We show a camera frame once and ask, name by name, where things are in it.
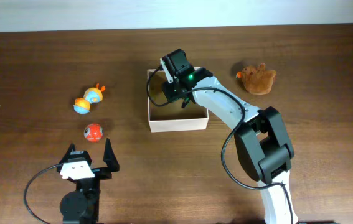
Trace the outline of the orange blue duck toy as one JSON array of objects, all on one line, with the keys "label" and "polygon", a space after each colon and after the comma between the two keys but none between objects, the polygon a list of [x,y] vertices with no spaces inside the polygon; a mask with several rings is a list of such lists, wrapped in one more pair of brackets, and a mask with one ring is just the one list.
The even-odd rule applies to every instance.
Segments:
[{"label": "orange blue duck toy", "polygon": [[73,109],[78,114],[87,114],[90,112],[91,105],[99,103],[103,100],[103,92],[106,90],[106,86],[100,86],[99,83],[95,87],[88,88],[82,98],[77,98],[74,101]]}]

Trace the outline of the brown plush toy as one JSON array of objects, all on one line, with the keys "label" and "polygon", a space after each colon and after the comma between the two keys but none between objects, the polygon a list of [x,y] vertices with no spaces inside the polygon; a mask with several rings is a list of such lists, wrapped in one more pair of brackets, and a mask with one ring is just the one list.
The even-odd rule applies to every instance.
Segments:
[{"label": "brown plush toy", "polygon": [[276,70],[267,70],[266,65],[261,63],[257,67],[253,65],[245,67],[236,74],[236,78],[242,81],[247,92],[265,95],[271,91],[276,74]]}]

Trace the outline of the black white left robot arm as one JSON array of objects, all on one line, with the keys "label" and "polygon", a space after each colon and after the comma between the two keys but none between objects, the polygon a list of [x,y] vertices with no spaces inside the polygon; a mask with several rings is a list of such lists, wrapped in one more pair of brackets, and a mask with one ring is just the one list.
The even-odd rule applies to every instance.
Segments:
[{"label": "black white left robot arm", "polygon": [[103,154],[105,167],[92,168],[87,151],[78,151],[71,144],[61,158],[57,172],[75,184],[76,189],[66,194],[60,202],[64,224],[97,224],[99,221],[100,182],[112,178],[120,170],[109,139]]}]

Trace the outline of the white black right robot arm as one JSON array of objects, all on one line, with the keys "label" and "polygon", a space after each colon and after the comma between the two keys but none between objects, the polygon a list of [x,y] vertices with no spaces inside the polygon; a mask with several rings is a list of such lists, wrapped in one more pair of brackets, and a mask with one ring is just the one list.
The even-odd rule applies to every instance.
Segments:
[{"label": "white black right robot arm", "polygon": [[280,113],[273,107],[252,106],[220,84],[206,68],[194,68],[186,53],[177,49],[160,59],[159,70],[166,74],[162,90],[167,103],[182,99],[213,112],[230,129],[222,145],[235,140],[238,161],[257,183],[266,223],[297,223],[289,176],[294,149]]}]

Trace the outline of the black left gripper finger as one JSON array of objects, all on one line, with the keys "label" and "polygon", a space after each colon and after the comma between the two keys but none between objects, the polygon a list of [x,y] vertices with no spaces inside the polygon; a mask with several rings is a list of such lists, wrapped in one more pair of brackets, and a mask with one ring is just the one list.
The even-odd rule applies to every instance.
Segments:
[{"label": "black left gripper finger", "polygon": [[116,159],[115,153],[113,152],[109,138],[106,138],[105,141],[103,161],[106,163],[107,168],[109,168],[111,172],[118,172],[120,170],[120,165]]},{"label": "black left gripper finger", "polygon": [[67,149],[67,152],[64,154],[64,156],[61,158],[61,162],[67,162],[71,152],[75,151],[75,145],[73,143],[71,143],[71,145],[69,146],[69,148]]}]

